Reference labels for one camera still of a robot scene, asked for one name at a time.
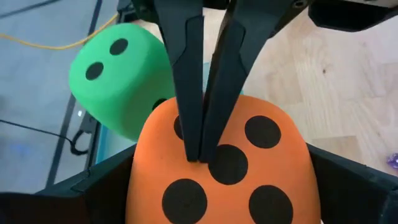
wire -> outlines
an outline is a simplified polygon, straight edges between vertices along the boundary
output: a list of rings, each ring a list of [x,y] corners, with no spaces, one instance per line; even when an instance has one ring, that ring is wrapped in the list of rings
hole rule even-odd
[[[0,119],[0,122],[6,123],[6,124],[10,124],[10,125],[13,125],[13,126],[17,126],[17,127],[20,127],[20,128],[26,128],[26,129],[33,130],[33,131],[38,131],[38,132],[40,132],[40,133],[50,134],[50,135],[52,135],[52,136],[57,136],[57,137],[63,138],[63,139],[65,139],[65,140],[67,140],[67,141],[69,142],[69,144],[70,144],[70,151],[71,151],[71,153],[74,154],[74,155],[80,156],[80,155],[87,154],[87,152],[88,152],[87,150],[85,150],[85,151],[79,151],[79,150],[76,149],[76,142],[77,142],[77,140],[80,138],[80,136],[83,134],[83,131],[80,131],[80,130],[79,130],[79,131],[75,134],[75,136],[73,137],[73,140],[70,140],[70,139],[68,139],[68,138],[65,137],[65,136],[61,136],[61,135],[59,135],[59,134],[55,134],[55,133],[52,133],[52,132],[50,132],[50,131],[44,131],[44,130],[41,130],[41,129],[32,128],[32,127],[29,127],[29,126],[24,126],[24,125],[21,125],[21,124],[17,124],[17,123],[10,122],[10,121],[5,121],[5,120],[3,120],[3,119]]]
[[[108,22],[106,22],[104,25],[102,25],[98,30],[94,31],[88,37],[86,37],[84,39],[81,39],[78,42],[75,42],[73,44],[69,44],[69,45],[65,45],[65,46],[52,47],[52,46],[46,46],[46,45],[40,45],[40,44],[32,44],[32,43],[26,42],[24,40],[21,40],[21,39],[18,39],[18,38],[15,38],[15,37],[12,37],[12,36],[6,35],[6,34],[0,34],[0,38],[8,39],[8,40],[15,41],[15,42],[18,42],[18,43],[23,44],[23,45],[28,45],[28,46],[36,47],[36,48],[40,48],[40,49],[66,50],[66,49],[70,49],[70,48],[79,46],[81,44],[84,44],[85,42],[87,42],[88,40],[93,38],[96,34],[98,34],[103,29],[105,29],[107,26],[109,26],[110,23],[112,23],[117,17],[118,17],[118,14],[116,13]]]

light wood surface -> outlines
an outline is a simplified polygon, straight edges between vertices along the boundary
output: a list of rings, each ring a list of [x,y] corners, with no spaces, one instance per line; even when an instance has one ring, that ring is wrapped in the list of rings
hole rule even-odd
[[[204,62],[223,14],[205,10]],[[386,164],[398,152],[397,24],[347,33],[318,28],[303,11],[267,41],[244,94],[280,106],[307,142],[397,175]],[[141,25],[160,37],[155,25]]]

gray floor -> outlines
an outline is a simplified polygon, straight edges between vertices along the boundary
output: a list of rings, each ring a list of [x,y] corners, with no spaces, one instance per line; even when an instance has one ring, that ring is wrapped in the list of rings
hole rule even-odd
[[[44,0],[3,0],[0,14]],[[63,0],[0,19],[0,33],[44,45],[67,45],[88,33],[96,0]],[[97,27],[116,12],[104,0]],[[0,39],[0,119],[59,133],[70,96],[68,69],[79,51],[53,51]],[[76,105],[67,136],[79,128]],[[37,192],[45,187],[58,137],[0,123],[0,192]],[[86,147],[85,140],[78,147]],[[65,142],[56,182],[83,170],[86,156]]]

